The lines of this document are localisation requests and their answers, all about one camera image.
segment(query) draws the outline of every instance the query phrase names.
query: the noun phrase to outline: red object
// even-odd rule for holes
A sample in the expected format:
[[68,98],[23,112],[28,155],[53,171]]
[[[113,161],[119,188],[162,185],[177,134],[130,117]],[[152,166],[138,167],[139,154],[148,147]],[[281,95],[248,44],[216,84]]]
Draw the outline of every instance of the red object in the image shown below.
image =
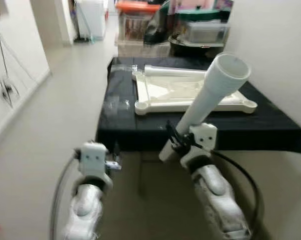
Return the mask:
[[148,4],[146,1],[118,1],[115,7],[124,12],[139,12],[154,14],[160,9],[160,4]]

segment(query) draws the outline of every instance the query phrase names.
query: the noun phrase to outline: black tablecloth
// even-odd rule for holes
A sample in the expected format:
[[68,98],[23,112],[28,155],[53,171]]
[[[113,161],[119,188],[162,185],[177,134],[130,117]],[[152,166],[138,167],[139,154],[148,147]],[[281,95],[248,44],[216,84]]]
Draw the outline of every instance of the black tablecloth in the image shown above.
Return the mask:
[[[168,139],[167,120],[176,125],[182,113],[135,114],[136,84],[132,73],[118,70],[113,65],[145,64],[206,70],[211,61],[190,58],[116,57],[108,67],[108,86],[96,132],[96,141],[110,151],[118,142],[122,151],[159,151]],[[253,114],[242,112],[212,112],[205,120],[218,128],[218,150],[271,150],[301,153],[301,128],[256,90],[249,82],[240,92],[258,104]]]

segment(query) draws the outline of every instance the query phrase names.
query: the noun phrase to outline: black cable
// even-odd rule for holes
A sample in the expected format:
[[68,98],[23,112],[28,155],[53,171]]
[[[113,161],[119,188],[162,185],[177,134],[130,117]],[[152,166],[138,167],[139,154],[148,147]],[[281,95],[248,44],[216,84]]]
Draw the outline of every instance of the black cable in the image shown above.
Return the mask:
[[50,223],[49,223],[49,239],[55,240],[56,238],[56,229],[57,229],[57,216],[58,216],[58,209],[60,207],[60,201],[62,193],[61,190],[64,189],[65,182],[67,180],[66,176],[69,173],[70,166],[72,162],[78,159],[78,153],[74,153],[74,155],[68,160],[66,165],[64,166],[55,188],[54,196],[52,199],[51,211],[50,211]]
[[28,72],[28,70],[26,69],[26,67],[19,61],[19,58],[17,57],[16,53],[12,50],[12,48],[8,45],[8,43],[5,41],[5,39],[3,38],[2,33],[0,32],[0,40],[1,42],[4,44],[4,46],[6,47],[6,49],[8,50],[8,52],[10,53],[10,55],[15,59],[15,61],[18,63],[18,65],[25,71],[25,73],[28,75],[28,77],[36,82],[36,80],[31,76],[31,74]]
[[7,77],[9,74],[8,74],[8,71],[7,71],[6,61],[5,61],[5,57],[4,57],[2,41],[1,41],[1,35],[0,35],[0,52],[1,52],[2,62],[3,62],[4,67],[5,67],[6,77]]
[[11,82],[10,85],[15,89],[15,92],[17,93],[17,96],[20,96],[20,92],[18,91],[18,89],[17,89],[17,87],[15,86],[15,84],[13,84],[13,83]]
[[252,187],[252,190],[254,192],[255,208],[253,210],[253,215],[250,222],[250,229],[251,229],[250,240],[253,240],[260,229],[260,219],[262,219],[264,216],[264,200],[261,191],[257,186],[256,182],[254,181],[254,179],[252,178],[252,176],[241,165],[239,165],[237,162],[221,154],[218,151],[212,150],[211,153],[215,156],[218,156],[226,160],[228,163],[232,164],[239,171],[241,171],[241,173],[247,178],[247,180],[249,181]]
[[11,99],[10,93],[7,91],[6,85],[4,82],[1,81],[1,79],[0,79],[0,87],[1,87],[2,93],[8,97],[8,99],[6,97],[4,97],[5,101],[12,108],[13,104],[12,104],[12,99]]
[[172,125],[171,121],[169,120],[166,123],[166,130],[171,143],[178,143],[180,146],[184,146],[186,144],[185,139],[183,139],[183,137],[177,132],[176,128]]

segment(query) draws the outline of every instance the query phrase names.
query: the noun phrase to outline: white pipe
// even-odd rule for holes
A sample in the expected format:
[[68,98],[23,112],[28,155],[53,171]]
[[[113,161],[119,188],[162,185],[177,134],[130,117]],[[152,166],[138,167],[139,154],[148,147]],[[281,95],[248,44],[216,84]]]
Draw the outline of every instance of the white pipe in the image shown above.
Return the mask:
[[174,68],[174,67],[163,67],[163,66],[152,66],[145,65],[144,73],[146,76],[185,76],[185,77],[205,77],[206,71],[185,69],[185,68]]
[[[204,86],[189,106],[176,130],[181,134],[189,132],[192,125],[201,124],[219,102],[226,96],[237,91],[251,75],[251,68],[231,53],[220,53],[209,66]],[[167,161],[174,154],[171,141],[168,140],[159,153],[162,161]]]

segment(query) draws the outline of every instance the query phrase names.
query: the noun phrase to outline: tiled floor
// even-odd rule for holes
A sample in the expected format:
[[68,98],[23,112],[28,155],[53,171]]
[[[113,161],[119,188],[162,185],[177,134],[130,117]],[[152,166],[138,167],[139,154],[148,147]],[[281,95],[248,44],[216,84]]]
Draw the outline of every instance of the tiled floor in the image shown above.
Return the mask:
[[[52,76],[23,109],[0,143],[0,240],[46,240],[58,176],[72,148],[93,139],[117,50],[110,17],[104,41],[46,51]],[[178,165],[147,163],[145,196],[137,193],[139,154],[125,154],[123,171],[105,201],[103,240],[212,239],[189,176]],[[67,218],[73,166],[60,210]]]

